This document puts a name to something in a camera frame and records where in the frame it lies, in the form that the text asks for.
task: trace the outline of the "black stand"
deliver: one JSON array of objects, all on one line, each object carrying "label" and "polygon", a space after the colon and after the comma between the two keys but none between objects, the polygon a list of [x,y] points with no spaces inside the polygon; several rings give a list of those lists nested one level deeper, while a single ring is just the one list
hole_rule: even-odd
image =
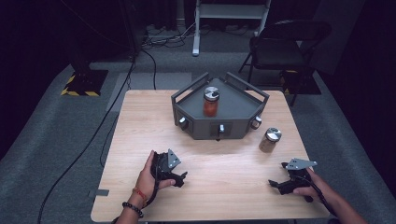
[{"label": "black stand", "polygon": [[68,19],[64,16],[66,6],[60,1],[47,1],[43,6],[43,19],[49,24],[52,33],[64,46],[70,64],[75,69],[69,78],[61,95],[89,95],[98,96],[105,82],[107,70],[91,70],[85,60],[78,43],[69,27]]}]

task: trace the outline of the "metal handle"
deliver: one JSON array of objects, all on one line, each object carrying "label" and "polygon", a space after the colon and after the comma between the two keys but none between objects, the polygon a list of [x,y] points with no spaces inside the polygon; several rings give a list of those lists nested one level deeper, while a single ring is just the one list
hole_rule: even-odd
[{"label": "metal handle", "polygon": [[251,85],[250,83],[247,83],[245,80],[241,79],[240,77],[237,77],[236,75],[234,75],[234,74],[232,74],[232,73],[230,73],[230,72],[227,72],[227,74],[226,74],[226,76],[225,76],[225,80],[226,80],[229,84],[231,84],[231,85],[234,86],[234,84],[232,84],[232,83],[233,83],[233,79],[236,80],[237,82],[242,83],[243,85],[245,85],[245,87],[246,87],[248,90],[252,90],[252,91],[255,91],[256,93],[258,93],[260,96],[263,97],[262,101],[263,101],[265,104],[267,104],[267,101],[268,101],[268,99],[270,98],[270,95],[269,95],[269,94],[267,94],[267,93],[264,92],[264,91],[261,91],[259,88],[257,88],[257,87],[255,87],[255,86]]},{"label": "metal handle", "polygon": [[184,131],[189,127],[189,121],[183,117],[178,121],[178,125],[180,126],[181,130]]},{"label": "metal handle", "polygon": [[260,125],[262,125],[262,119],[259,117],[256,117],[253,121],[250,123],[250,128],[257,130]]},{"label": "metal handle", "polygon": [[218,137],[219,137],[219,139],[224,138],[224,134],[225,134],[224,124],[219,124],[219,129],[218,129]]},{"label": "metal handle", "polygon": [[187,86],[183,87],[182,89],[180,89],[179,91],[177,91],[176,93],[174,93],[171,96],[171,101],[172,101],[172,109],[173,109],[173,114],[174,114],[174,123],[177,126],[177,113],[176,113],[176,106],[177,106],[177,97],[180,96],[181,94],[183,94],[185,91],[191,89],[191,87],[197,85],[200,82],[203,82],[201,84],[201,86],[205,85],[206,82],[209,80],[209,73],[204,73],[202,74],[200,77],[198,77],[197,79],[195,79],[192,83],[188,84]]}]

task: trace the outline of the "metal bracket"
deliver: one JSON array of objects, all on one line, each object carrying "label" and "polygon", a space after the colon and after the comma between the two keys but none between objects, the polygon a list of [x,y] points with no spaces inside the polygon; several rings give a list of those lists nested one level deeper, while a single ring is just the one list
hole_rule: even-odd
[{"label": "metal bracket", "polygon": [[170,169],[172,169],[172,168],[175,168],[179,164],[181,164],[181,161],[178,159],[178,157],[172,151],[172,149],[168,148],[168,167]]},{"label": "metal bracket", "polygon": [[288,165],[285,167],[287,170],[302,170],[306,167],[318,165],[315,161],[305,161],[301,159],[292,158]]}]

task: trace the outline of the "table leg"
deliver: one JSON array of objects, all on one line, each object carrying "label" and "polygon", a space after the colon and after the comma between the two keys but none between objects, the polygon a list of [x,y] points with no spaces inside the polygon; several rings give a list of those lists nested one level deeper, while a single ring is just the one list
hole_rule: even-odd
[{"label": "table leg", "polygon": [[271,0],[267,0],[265,2],[265,8],[264,8],[264,12],[262,13],[262,22],[260,23],[260,30],[259,33],[264,29],[265,27],[265,22],[267,21],[267,17],[268,17],[268,12],[270,10],[270,6],[271,6]]},{"label": "table leg", "polygon": [[200,5],[201,0],[197,0],[197,4],[195,7],[195,35],[194,35],[194,44],[192,46],[192,56],[199,55],[199,42],[200,42],[200,30],[199,30],[199,21],[200,21]]}]

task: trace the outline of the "bracelet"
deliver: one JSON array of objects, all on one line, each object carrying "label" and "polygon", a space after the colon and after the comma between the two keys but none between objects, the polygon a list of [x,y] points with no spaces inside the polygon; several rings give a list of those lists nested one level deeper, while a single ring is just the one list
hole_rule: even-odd
[{"label": "bracelet", "polygon": [[148,198],[146,197],[146,194],[144,194],[139,188],[135,187],[132,192],[136,192],[140,197],[143,198],[143,207],[146,207],[148,205]]},{"label": "bracelet", "polygon": [[138,209],[136,206],[134,206],[133,204],[130,203],[123,203],[122,207],[129,207],[132,210],[136,211],[136,213],[139,215],[139,218],[142,218],[144,215],[142,213],[142,211],[140,211],[140,209]]}]

